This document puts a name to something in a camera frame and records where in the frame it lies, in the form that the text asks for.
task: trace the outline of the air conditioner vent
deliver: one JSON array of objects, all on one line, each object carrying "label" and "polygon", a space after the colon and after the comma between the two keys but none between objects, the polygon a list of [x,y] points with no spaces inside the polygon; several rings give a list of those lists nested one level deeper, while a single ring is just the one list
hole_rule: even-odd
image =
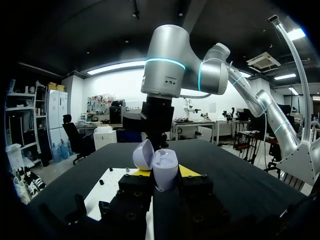
[{"label": "air conditioner vent", "polygon": [[249,66],[253,65],[258,69],[269,68],[273,65],[280,66],[281,64],[275,60],[269,53],[266,51],[250,60],[246,61]]}]

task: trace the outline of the white box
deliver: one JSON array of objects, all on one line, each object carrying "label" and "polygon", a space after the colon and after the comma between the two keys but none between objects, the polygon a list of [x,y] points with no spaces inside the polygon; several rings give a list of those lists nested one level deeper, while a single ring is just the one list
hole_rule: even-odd
[{"label": "white box", "polygon": [[18,143],[9,145],[5,148],[5,152],[8,155],[11,168],[18,169],[19,167],[24,167],[24,161],[21,155],[21,145]]},{"label": "white box", "polygon": [[94,133],[93,139],[95,150],[98,150],[105,145],[117,143],[117,133],[115,130],[111,132]]}]

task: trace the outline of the white refrigerator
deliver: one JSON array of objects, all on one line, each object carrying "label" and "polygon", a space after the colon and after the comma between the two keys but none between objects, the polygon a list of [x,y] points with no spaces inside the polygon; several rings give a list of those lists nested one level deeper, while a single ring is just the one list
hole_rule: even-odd
[{"label": "white refrigerator", "polygon": [[63,116],[67,114],[68,93],[50,90],[49,94],[47,94],[47,98],[46,113],[50,144],[52,147],[53,143],[58,145],[61,140],[63,140],[64,143],[68,142],[68,135],[62,126],[64,123]]}]

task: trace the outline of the ceiling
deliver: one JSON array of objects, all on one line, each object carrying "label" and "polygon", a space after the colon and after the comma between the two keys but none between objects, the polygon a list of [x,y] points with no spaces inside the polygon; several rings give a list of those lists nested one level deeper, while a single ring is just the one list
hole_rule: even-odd
[{"label": "ceiling", "polygon": [[[317,95],[318,96],[320,93],[320,83],[311,82],[308,85],[309,85],[310,95]],[[275,87],[273,90],[275,90],[276,93],[282,94],[284,96],[288,96],[288,95],[292,94],[291,91],[289,90],[289,88],[294,88],[298,92],[298,94],[300,94],[300,95],[303,94],[301,83],[278,86],[278,87]]]},{"label": "ceiling", "polygon": [[[277,14],[288,31],[298,28],[278,5],[268,0],[77,0],[21,1],[11,33],[19,46],[17,62],[65,76],[120,60],[146,56],[153,31],[175,24],[190,32],[190,44],[201,59],[217,42],[225,44],[228,61],[255,74],[246,61],[263,52],[281,66],[263,73],[272,86],[300,82],[276,81],[274,76],[296,73],[289,48],[268,18]],[[294,41],[309,82],[320,82],[319,63],[307,37]]]}]

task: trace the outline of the water bottle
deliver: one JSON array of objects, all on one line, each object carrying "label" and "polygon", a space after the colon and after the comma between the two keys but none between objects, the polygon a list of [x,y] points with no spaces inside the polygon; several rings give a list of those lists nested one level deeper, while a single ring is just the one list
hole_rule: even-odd
[{"label": "water bottle", "polygon": [[61,139],[61,144],[60,144],[59,148],[60,148],[61,158],[68,159],[68,157],[69,157],[68,147],[64,144],[64,141],[62,139]]},{"label": "water bottle", "polygon": [[52,143],[51,153],[52,153],[53,161],[55,163],[60,163],[62,161],[58,148],[56,147],[54,142]]},{"label": "water bottle", "polygon": [[72,149],[71,149],[71,145],[70,145],[70,140],[68,141],[68,151],[69,151],[69,155],[72,156],[73,154],[75,154]]}]

